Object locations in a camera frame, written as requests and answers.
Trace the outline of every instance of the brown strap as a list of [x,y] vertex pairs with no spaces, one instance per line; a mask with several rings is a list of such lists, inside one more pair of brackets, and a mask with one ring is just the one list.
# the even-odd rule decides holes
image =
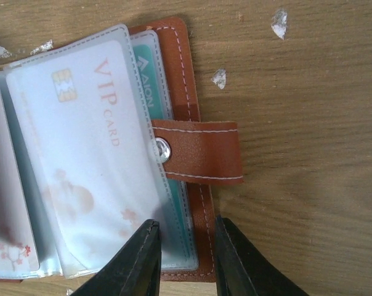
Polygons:
[[156,137],[166,140],[171,157],[167,177],[200,184],[242,183],[240,142],[234,122],[152,120]]

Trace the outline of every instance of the silver button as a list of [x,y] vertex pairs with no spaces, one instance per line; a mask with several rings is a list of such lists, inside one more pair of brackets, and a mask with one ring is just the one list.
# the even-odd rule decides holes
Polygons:
[[156,145],[159,149],[159,158],[161,163],[166,162],[169,160],[169,157],[171,156],[171,148],[166,140],[163,138],[156,138]]

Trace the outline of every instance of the chipped spot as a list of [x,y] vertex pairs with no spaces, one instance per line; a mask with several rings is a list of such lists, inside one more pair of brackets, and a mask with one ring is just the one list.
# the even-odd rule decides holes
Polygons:
[[8,57],[12,57],[12,53],[4,47],[0,46],[0,59],[6,59]]
[[224,89],[225,87],[225,69],[218,69],[212,77],[212,82],[217,85],[218,88]]
[[241,12],[237,12],[237,19],[239,22],[243,23],[243,21],[245,20],[245,17],[243,16],[243,14]]
[[271,28],[280,39],[285,39],[287,30],[287,11],[282,8],[277,10],[272,18]]
[[47,42],[45,42],[44,44],[34,48],[31,52],[30,52],[30,55],[33,56],[35,54],[38,54],[40,52],[46,52],[48,50],[51,50],[53,48],[53,41],[52,40],[49,40]]

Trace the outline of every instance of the wood grain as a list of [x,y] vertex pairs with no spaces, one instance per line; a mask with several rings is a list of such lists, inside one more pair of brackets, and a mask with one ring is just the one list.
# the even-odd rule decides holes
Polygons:
[[[245,183],[214,188],[216,208],[311,295],[372,296],[372,1],[13,3],[0,1],[0,46],[24,55],[119,22],[183,17],[203,120],[240,126]],[[281,7],[284,41],[270,27]],[[210,80],[222,67],[224,90]],[[84,280],[0,284],[0,295],[65,295]],[[215,290],[166,282],[161,294]]]

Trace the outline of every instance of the wallet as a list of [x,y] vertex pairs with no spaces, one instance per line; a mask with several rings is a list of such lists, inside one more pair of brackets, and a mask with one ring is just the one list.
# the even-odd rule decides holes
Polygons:
[[118,25],[0,70],[0,279],[95,273],[160,222],[161,278],[215,281],[210,185],[234,122],[200,122],[187,27]]

